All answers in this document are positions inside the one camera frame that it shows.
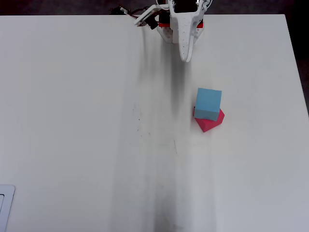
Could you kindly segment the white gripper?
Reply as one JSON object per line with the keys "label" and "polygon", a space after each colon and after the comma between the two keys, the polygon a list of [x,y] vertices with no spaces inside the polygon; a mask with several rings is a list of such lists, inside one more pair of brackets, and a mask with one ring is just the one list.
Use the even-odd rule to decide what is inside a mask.
{"label": "white gripper", "polygon": [[191,60],[195,28],[204,17],[205,0],[168,0],[170,25],[178,27],[179,52],[183,62]]}

